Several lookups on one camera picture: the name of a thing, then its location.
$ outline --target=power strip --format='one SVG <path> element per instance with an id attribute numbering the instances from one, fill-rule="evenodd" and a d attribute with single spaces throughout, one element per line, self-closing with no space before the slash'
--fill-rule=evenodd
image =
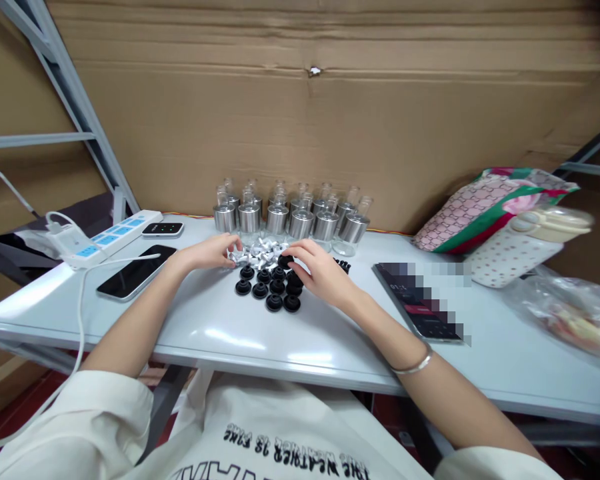
<path id="1" fill-rule="evenodd" d="M 102 250 L 89 245 L 73 255 L 61 255 L 61 258 L 74 270 L 98 265 L 104 262 L 107 256 L 113 255 L 136 240 L 148 224 L 162 220 L 162 213 L 153 210 L 142 210 L 93 237 L 91 240 Z"/>

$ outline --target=orange wire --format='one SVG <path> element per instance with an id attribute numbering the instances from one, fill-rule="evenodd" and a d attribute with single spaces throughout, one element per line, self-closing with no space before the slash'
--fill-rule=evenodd
<path id="1" fill-rule="evenodd" d="M 188 215 L 186 213 L 180 213 L 180 212 L 163 212 L 163 214 L 164 215 L 180 215 L 182 217 L 188 217 L 188 218 L 192 218 L 192 219 L 212 219 L 213 218 L 212 215 Z M 403 237 L 412 237 L 413 236 L 408 233 L 398 232 L 395 230 L 367 229 L 367 231 L 373 231 L 376 233 L 393 233 L 394 235 L 402 235 Z"/>

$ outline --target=white sweatshirt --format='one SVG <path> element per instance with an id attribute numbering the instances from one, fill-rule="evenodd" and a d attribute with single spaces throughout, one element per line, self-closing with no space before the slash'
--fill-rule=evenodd
<path id="1" fill-rule="evenodd" d="M 0 452 L 0 479 L 431 478 L 348 391 L 212 374 L 196 373 L 169 441 L 135 466 L 153 394 L 122 375 L 78 372 Z M 560 477 L 528 455 L 475 447 L 445 458 L 435 478 Z"/>

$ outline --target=silver bangle bracelet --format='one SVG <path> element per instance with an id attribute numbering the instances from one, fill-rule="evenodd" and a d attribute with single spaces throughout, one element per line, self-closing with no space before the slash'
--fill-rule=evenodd
<path id="1" fill-rule="evenodd" d="M 424 367 L 426 367 L 429 364 L 429 362 L 433 358 L 433 349 L 431 348 L 429 342 L 423 341 L 422 343 L 424 343 L 425 347 L 427 348 L 427 356 L 425 357 L 425 359 L 422 360 L 422 362 L 418 363 L 418 365 L 416 365 L 415 367 L 412 367 L 410 369 L 395 370 L 394 368 L 391 368 L 391 370 L 396 375 L 408 375 L 410 373 L 416 373 L 416 372 L 419 372 L 420 370 L 422 370 Z"/>

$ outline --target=white table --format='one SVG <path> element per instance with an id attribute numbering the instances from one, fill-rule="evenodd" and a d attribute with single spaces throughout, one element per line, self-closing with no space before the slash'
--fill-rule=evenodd
<path id="1" fill-rule="evenodd" d="M 214 234 L 213 221 L 166 216 L 182 221 L 179 239 L 137 239 L 114 258 L 134 257 L 162 243 L 176 248 Z M 446 300 L 471 336 L 468 345 L 434 349 L 486 396 L 506 411 L 600 424 L 600 361 L 560 343 L 523 320 L 505 303 L 507 290 L 461 284 L 461 277 L 434 275 L 442 255 L 422 252 L 407 238 L 367 233 L 349 260 L 351 278 L 403 323 L 371 266 L 412 262 L 424 273 L 423 286 Z M 96 287 L 120 268 L 107 265 L 89 273 L 83 302 L 88 348 L 102 338 L 130 303 L 96 296 Z M 0 339 L 50 347 L 77 348 L 77 291 L 81 272 L 62 264 L 0 302 Z M 234 293 L 237 271 L 196 271 L 182 284 L 155 347 L 166 363 L 233 373 L 403 394 L 386 363 L 365 334 L 305 290 L 296 314 L 270 313 L 252 296 Z"/>

